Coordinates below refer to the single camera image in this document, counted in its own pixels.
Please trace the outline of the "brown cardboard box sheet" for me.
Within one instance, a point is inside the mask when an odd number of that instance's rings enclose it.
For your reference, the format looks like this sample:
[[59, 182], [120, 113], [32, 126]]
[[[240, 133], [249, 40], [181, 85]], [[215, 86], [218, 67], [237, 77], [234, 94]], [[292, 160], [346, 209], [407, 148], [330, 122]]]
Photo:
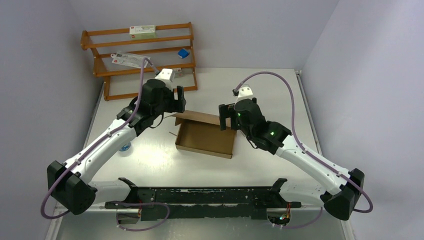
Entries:
[[229, 119], [225, 120], [225, 129], [221, 130], [217, 115], [185, 110], [171, 117], [175, 118], [175, 125], [179, 127], [175, 140], [178, 150], [225, 159], [233, 157], [237, 132], [231, 129]]

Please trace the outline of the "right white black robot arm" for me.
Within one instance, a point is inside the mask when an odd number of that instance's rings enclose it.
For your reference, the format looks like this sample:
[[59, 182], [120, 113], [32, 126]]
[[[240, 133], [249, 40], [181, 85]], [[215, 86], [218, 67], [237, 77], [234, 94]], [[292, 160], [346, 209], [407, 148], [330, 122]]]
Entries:
[[218, 112], [222, 131], [227, 127], [241, 131], [254, 149], [289, 161], [318, 182], [314, 190], [298, 190], [294, 186], [273, 190], [269, 199], [275, 207], [287, 202], [314, 203], [343, 221], [356, 211], [363, 196], [363, 171], [341, 167], [300, 143], [287, 127], [266, 120], [255, 99], [220, 104]]

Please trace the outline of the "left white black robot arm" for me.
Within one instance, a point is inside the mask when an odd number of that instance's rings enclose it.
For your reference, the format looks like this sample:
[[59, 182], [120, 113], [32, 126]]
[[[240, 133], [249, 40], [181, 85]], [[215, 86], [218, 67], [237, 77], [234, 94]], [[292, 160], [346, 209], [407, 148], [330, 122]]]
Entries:
[[151, 129], [159, 116], [183, 113], [185, 106], [183, 86], [173, 90], [163, 80], [147, 80], [140, 94], [117, 114], [102, 135], [65, 162], [55, 160], [47, 167], [48, 192], [41, 205], [42, 216], [49, 217], [45, 212], [49, 197], [74, 215], [97, 203], [120, 202], [126, 208], [134, 207], [139, 194], [129, 180], [93, 181], [93, 177], [124, 145]]

